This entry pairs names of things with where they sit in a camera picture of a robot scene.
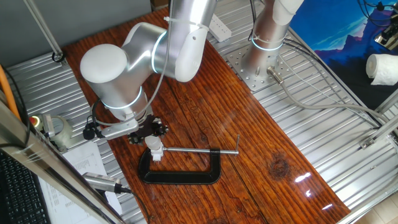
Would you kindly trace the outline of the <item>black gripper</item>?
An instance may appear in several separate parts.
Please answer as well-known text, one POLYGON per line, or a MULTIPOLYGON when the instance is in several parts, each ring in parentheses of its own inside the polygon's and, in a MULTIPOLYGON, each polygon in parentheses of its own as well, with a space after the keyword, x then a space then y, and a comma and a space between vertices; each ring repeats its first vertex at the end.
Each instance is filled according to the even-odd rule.
POLYGON ((150 114, 139 125, 136 133, 128 134, 127 138, 130 144, 143 145, 145 137, 153 135, 162 138, 168 131, 169 127, 163 124, 159 117, 150 114))

